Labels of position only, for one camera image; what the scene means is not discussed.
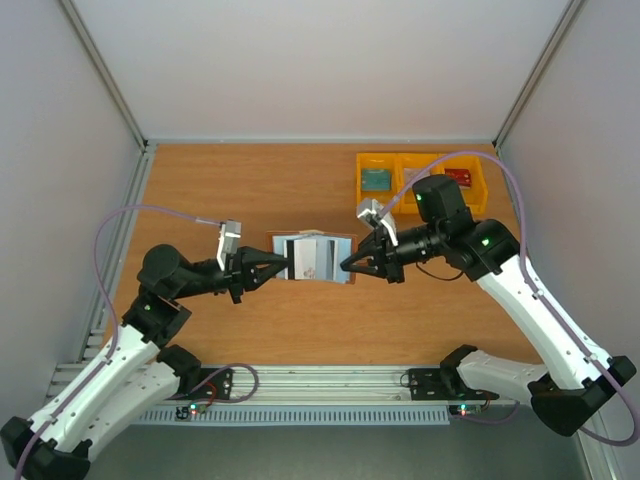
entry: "book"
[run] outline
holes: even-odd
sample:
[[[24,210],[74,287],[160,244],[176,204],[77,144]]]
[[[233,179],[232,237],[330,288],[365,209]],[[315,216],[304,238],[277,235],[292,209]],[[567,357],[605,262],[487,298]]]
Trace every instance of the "book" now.
[[[269,232],[267,239],[272,252],[290,260],[288,267],[277,275],[278,278],[343,284],[355,282],[355,274],[340,268],[340,263],[357,248],[355,235],[307,230]]]

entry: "paper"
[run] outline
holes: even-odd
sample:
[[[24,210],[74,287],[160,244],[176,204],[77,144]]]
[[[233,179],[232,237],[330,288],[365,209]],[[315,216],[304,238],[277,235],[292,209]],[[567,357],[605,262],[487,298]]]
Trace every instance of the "paper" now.
[[[286,269],[277,274],[286,280],[320,280],[349,283],[351,274],[340,262],[351,253],[352,239],[321,232],[274,235],[273,252],[290,259]]]
[[[296,280],[315,280],[316,247],[317,242],[313,239],[303,238],[293,241]]]

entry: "cable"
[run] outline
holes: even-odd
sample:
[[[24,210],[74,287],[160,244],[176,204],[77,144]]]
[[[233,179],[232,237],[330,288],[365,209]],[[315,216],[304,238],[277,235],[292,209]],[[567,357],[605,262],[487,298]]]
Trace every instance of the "cable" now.
[[[529,275],[529,272],[527,271],[527,236],[526,236],[527,224],[526,224],[526,217],[524,212],[524,202],[522,201],[522,192],[520,190],[520,187],[514,175],[511,173],[511,171],[507,168],[507,166],[504,163],[502,163],[499,159],[497,159],[493,155],[489,155],[488,153],[477,152],[473,150],[462,150],[459,152],[443,155],[442,157],[438,158],[437,160],[431,162],[429,165],[424,167],[422,170],[420,170],[420,172],[418,172],[417,175],[415,175],[411,180],[409,180],[409,182],[407,182],[405,186],[402,187],[402,189],[396,195],[394,195],[391,201],[384,206],[384,208],[380,212],[380,217],[384,217],[387,213],[389,213],[389,211],[391,211],[394,205],[398,203],[400,199],[404,196],[404,194],[407,193],[407,191],[413,186],[413,184],[416,183],[418,180],[420,180],[422,177],[424,177],[424,175],[429,170],[431,170],[436,165],[441,164],[442,162],[446,162],[447,160],[454,157],[458,157],[460,155],[475,155],[475,156],[482,157],[498,165],[504,172],[509,183],[511,184],[511,187],[513,188],[513,192],[515,193],[516,209],[518,211],[518,218],[520,219],[520,270],[524,277],[525,283],[531,288],[531,291],[537,295],[537,298],[542,302],[542,304],[546,307],[549,313],[551,313],[551,315],[556,319],[558,324],[562,327],[562,329],[566,332],[566,334],[571,338],[571,340],[573,340],[573,342],[578,346],[582,354],[585,356],[585,360],[591,361],[593,365],[596,367],[596,369],[600,372],[600,374],[604,376],[607,382],[611,384],[611,386],[616,391],[616,393],[620,395],[620,398],[629,409],[629,413],[631,414],[631,418],[633,420],[633,432],[628,438],[624,440],[611,440],[603,436],[600,436],[594,432],[591,432],[584,427],[581,427],[580,430],[585,435],[588,435],[589,437],[595,440],[598,440],[599,442],[602,442],[614,447],[626,447],[634,444],[638,440],[638,438],[640,438],[640,412],[638,412],[636,406],[633,404],[631,397],[622,388],[622,385],[620,385],[618,381],[615,378],[613,378],[613,376],[604,367],[604,365],[602,365],[602,363],[599,360],[593,359],[593,356],[592,356],[593,352],[589,350],[589,347],[587,347],[582,342],[582,339],[571,329],[569,324],[565,321],[565,319],[562,317],[560,312],[558,312],[555,309],[555,307],[551,304],[551,302],[549,302],[549,300],[547,300],[544,297],[544,295],[538,294],[538,287],[536,286],[534,280],[531,278],[531,275]]]
[[[105,303],[107,310],[109,311],[109,320],[111,322],[111,326],[113,330],[111,345],[109,347],[109,350],[107,350],[104,360],[98,365],[96,365],[96,367],[84,378],[82,382],[80,382],[80,384],[71,392],[71,394],[60,403],[58,408],[56,408],[51,414],[51,420],[44,422],[42,426],[38,429],[38,431],[33,434],[31,439],[25,446],[24,450],[22,451],[22,454],[20,455],[20,458],[16,465],[15,475],[13,477],[14,480],[20,480],[22,478],[22,471],[24,470],[24,466],[27,462],[27,458],[29,457],[31,450],[33,450],[33,447],[35,446],[38,439],[42,436],[42,434],[46,431],[46,429],[56,420],[58,415],[60,415],[64,411],[64,409],[80,394],[80,392],[84,390],[84,388],[89,384],[89,382],[93,380],[98,375],[98,373],[100,373],[100,371],[104,368],[105,365],[107,365],[107,362],[111,360],[111,357],[113,357],[113,355],[116,352],[116,349],[118,347],[118,333],[119,333],[118,317],[113,307],[113,303],[109,298],[109,294],[107,293],[107,289],[105,288],[102,278],[100,276],[100,267],[98,266],[98,242],[100,240],[100,234],[102,233],[102,230],[109,223],[110,220],[117,217],[118,215],[121,215],[122,213],[129,212],[132,210],[155,211],[160,213],[166,213],[168,215],[173,215],[175,217],[184,218],[186,220],[191,220],[195,223],[202,223],[205,225],[214,225],[214,226],[221,225],[221,222],[218,222],[216,220],[209,220],[202,217],[196,217],[194,215],[189,215],[186,213],[178,212],[176,210],[160,207],[157,205],[145,205],[145,204],[127,205],[112,211],[106,217],[104,217],[104,219],[98,226],[98,230],[96,231],[96,235],[93,239],[93,273],[98,283],[98,290],[100,291],[100,297],[102,301]]]
[[[179,394],[179,395],[173,395],[172,397],[169,397],[167,400],[178,400],[180,398],[184,398],[187,395],[195,392],[196,390],[202,388],[202,386],[206,385],[207,382],[209,382],[213,377],[215,377],[216,375],[229,370],[231,368],[244,368],[246,370],[249,370],[249,373],[253,376],[253,387],[251,387],[251,390],[249,391],[249,393],[247,393],[246,395],[243,395],[242,397],[238,397],[238,398],[233,398],[233,399],[229,399],[229,400],[222,400],[222,399],[217,399],[216,403],[242,403],[245,402],[247,400],[249,400],[251,397],[253,397],[253,395],[256,393],[256,391],[258,390],[258,387],[260,387],[260,379],[258,378],[258,371],[253,368],[251,365],[248,365],[246,363],[230,363],[228,365],[225,365],[224,367],[220,367],[217,370],[214,370],[213,372],[211,372],[209,375],[207,375],[204,380],[202,380],[198,385],[196,385],[195,387],[193,387],[191,389],[191,391],[188,394]]]
[[[434,275],[433,273],[427,272],[424,268],[420,266],[418,262],[416,262],[416,268],[420,270],[422,273],[424,273],[425,275],[429,275],[431,278],[435,278],[436,280],[442,280],[443,282],[453,282],[454,280],[457,280],[460,277],[462,277],[462,275],[464,275],[464,272],[460,272],[455,277],[450,277],[450,278],[439,277],[437,275]]]

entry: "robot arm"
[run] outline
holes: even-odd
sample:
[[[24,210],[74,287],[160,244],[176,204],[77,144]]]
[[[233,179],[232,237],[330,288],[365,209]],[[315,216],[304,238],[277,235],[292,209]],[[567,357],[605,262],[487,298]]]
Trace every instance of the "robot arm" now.
[[[176,300],[228,291],[240,303],[244,292],[258,289],[287,265],[281,255],[238,247],[239,238],[240,224],[225,223],[216,259],[199,263],[190,263],[171,245],[149,250],[137,277],[139,294],[118,327],[115,354],[108,352],[116,336],[30,419],[13,417],[2,427],[9,464],[16,468],[27,443],[41,431],[23,477],[80,480],[99,452],[145,410],[176,393],[188,394],[199,381],[200,361],[178,345],[166,347],[191,315]]]
[[[552,430],[572,435],[615,393],[592,362],[608,365],[609,373],[621,385],[635,375],[634,365],[627,357],[611,357],[591,340],[547,290],[527,259],[527,273],[537,288],[532,291],[521,271],[517,240],[496,220],[474,221],[453,179],[446,175],[423,178],[414,184],[413,193],[425,225],[396,232],[391,215],[380,218],[380,205],[365,200],[358,217],[373,232],[342,268],[402,283],[405,265],[444,257],[507,311],[544,364],[499,359],[464,345],[442,361],[443,382],[452,394],[486,390],[530,405]],[[543,305],[542,296],[593,352],[591,358],[585,358]]]

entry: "white wall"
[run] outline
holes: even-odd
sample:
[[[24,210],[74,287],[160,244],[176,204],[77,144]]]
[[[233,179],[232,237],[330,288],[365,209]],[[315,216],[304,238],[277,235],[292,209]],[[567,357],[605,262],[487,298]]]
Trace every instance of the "white wall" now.
[[[640,367],[640,2],[587,2],[509,135],[541,275],[584,329]],[[640,403],[640,380],[629,390]],[[619,400],[612,437],[630,431]],[[637,478],[640,445],[617,449]]]
[[[0,425],[42,405],[95,283],[136,145],[57,2],[0,3]],[[0,478],[9,478],[0,460]]]
[[[491,140],[567,0],[77,0],[148,138]]]

